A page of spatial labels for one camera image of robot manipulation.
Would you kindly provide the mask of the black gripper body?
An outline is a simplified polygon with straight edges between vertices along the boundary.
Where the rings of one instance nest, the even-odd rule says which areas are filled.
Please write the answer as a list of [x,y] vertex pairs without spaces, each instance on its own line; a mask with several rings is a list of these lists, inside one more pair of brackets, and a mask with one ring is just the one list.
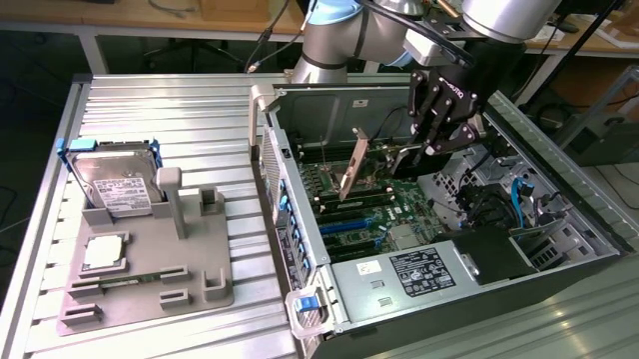
[[465,49],[474,55],[475,65],[462,68],[445,65],[431,70],[431,75],[442,76],[465,93],[475,93],[478,112],[486,108],[488,100],[498,90],[505,78],[526,52],[526,44],[505,43],[498,40],[469,42]]

